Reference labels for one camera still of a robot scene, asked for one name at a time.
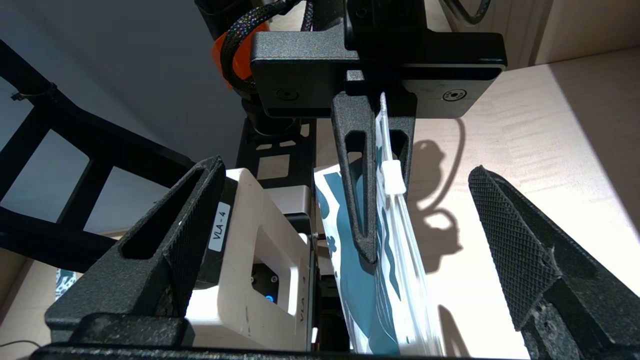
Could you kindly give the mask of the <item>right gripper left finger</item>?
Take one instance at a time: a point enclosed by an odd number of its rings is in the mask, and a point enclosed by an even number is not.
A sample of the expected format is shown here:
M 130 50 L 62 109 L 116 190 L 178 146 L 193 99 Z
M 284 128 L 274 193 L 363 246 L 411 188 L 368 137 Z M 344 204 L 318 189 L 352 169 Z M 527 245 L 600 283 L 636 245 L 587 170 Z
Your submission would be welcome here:
M 225 182 L 221 157 L 197 162 L 48 308 L 51 341 L 180 346 L 192 339 L 186 308 Z

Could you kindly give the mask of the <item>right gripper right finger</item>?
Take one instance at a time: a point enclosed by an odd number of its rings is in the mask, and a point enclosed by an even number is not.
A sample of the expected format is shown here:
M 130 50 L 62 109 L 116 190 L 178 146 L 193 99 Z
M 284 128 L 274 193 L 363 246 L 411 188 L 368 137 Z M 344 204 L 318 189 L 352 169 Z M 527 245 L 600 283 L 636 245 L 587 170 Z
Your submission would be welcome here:
M 499 174 L 475 167 L 468 186 L 530 358 L 637 360 L 637 294 Z

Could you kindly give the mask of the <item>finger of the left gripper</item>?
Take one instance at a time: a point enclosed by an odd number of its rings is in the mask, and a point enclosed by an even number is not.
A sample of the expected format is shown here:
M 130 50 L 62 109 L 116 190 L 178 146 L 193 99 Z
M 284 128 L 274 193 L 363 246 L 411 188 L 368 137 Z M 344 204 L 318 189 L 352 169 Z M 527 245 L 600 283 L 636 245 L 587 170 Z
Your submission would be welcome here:
M 331 103 L 331 121 L 338 164 L 352 239 L 359 255 L 368 262 L 377 262 L 377 174 L 374 111 L 366 95 L 339 93 Z M 363 202 L 357 203 L 355 181 L 350 171 L 349 152 L 361 153 Z

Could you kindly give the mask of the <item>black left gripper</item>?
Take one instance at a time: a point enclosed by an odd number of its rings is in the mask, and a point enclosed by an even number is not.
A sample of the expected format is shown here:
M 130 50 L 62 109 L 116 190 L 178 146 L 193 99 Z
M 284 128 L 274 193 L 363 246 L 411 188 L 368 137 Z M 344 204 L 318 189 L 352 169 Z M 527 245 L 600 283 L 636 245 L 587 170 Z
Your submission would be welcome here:
M 250 60 L 272 118 L 329 117 L 334 96 L 386 93 L 391 158 L 409 189 L 416 118 L 464 116 L 507 68 L 503 36 L 425 29 L 400 47 L 345 47 L 345 30 L 259 32 Z M 413 95 L 392 95 L 406 91 Z

